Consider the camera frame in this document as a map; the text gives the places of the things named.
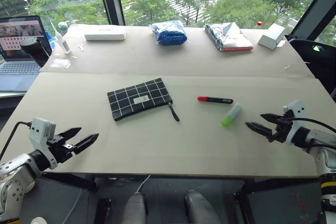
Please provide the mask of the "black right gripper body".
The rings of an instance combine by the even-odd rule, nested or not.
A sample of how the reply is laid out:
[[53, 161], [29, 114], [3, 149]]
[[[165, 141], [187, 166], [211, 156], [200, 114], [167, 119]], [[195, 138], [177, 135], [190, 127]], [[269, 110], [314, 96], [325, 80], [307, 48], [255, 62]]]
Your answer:
[[272, 137], [268, 138], [269, 142], [278, 141], [284, 143], [287, 139], [287, 135], [292, 127], [292, 121], [286, 119], [293, 118], [293, 112], [290, 110], [281, 116], [283, 117], [283, 124], [276, 124], [276, 132]]

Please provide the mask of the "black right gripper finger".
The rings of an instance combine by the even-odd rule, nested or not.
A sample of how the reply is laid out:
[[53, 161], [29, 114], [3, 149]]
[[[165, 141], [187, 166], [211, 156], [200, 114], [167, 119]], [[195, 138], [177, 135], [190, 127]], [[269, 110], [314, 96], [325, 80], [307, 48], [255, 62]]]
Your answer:
[[273, 113], [264, 113], [260, 115], [266, 121], [273, 124], [283, 124], [283, 117], [281, 115], [273, 114]]
[[256, 133], [258, 133], [258, 134], [260, 134], [260, 135], [262, 135], [266, 138], [272, 137], [272, 129], [269, 129], [269, 128], [267, 128], [267, 127], [265, 127], [265, 126], [263, 126], [259, 123], [256, 123], [256, 122], [246, 122], [245, 124], [250, 130], [252, 130], [252, 131], [254, 131], [254, 132], [256, 132]]

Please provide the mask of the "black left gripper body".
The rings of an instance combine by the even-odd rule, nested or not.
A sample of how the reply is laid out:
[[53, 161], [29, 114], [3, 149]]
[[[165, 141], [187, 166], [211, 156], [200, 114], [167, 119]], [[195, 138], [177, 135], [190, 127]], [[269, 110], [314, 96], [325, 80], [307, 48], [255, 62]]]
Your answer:
[[67, 143], [67, 138], [57, 134], [52, 140], [47, 140], [47, 146], [57, 163], [64, 163], [72, 157], [74, 146]]

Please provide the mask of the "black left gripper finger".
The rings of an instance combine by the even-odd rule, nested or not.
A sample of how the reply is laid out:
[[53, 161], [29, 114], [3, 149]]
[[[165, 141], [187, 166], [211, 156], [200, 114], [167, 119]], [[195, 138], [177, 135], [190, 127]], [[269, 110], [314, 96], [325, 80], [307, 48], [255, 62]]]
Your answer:
[[72, 152], [74, 152], [76, 155], [81, 153], [89, 146], [91, 146], [97, 140], [98, 136], [99, 134], [95, 133], [83, 138], [80, 142], [73, 146]]
[[81, 127], [74, 127], [70, 128], [68, 130], [65, 130], [64, 132], [59, 133], [59, 136], [61, 136], [64, 139], [71, 139], [73, 138], [79, 131], [81, 130]]

